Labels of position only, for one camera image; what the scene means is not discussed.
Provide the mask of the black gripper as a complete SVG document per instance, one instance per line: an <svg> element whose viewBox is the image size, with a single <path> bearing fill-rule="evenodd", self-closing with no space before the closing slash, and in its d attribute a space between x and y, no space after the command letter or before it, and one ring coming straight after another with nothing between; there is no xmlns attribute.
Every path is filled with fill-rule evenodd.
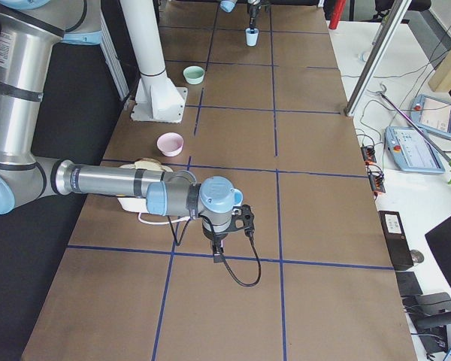
<svg viewBox="0 0 451 361"><path fill-rule="evenodd" d="M254 214L249 205L234 206L230 216L225 218L224 224L214 224L209 221L209 239L213 252L213 262L224 262L223 239L230 233L243 231L248 237L253 252L254 245Z"/></svg>
<svg viewBox="0 0 451 361"><path fill-rule="evenodd" d="M249 29L256 27L256 21L259 17L260 11L268 12L270 2L268 0L251 0L247 2L247 12L249 14Z"/></svg>

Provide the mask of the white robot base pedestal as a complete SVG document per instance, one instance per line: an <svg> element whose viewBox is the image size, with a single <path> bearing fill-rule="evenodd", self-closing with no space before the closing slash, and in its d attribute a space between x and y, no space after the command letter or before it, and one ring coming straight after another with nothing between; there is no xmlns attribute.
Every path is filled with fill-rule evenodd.
<svg viewBox="0 0 451 361"><path fill-rule="evenodd" d="M188 90L176 87L168 77L153 3L124 0L120 5L141 76L131 118L180 123Z"/></svg>

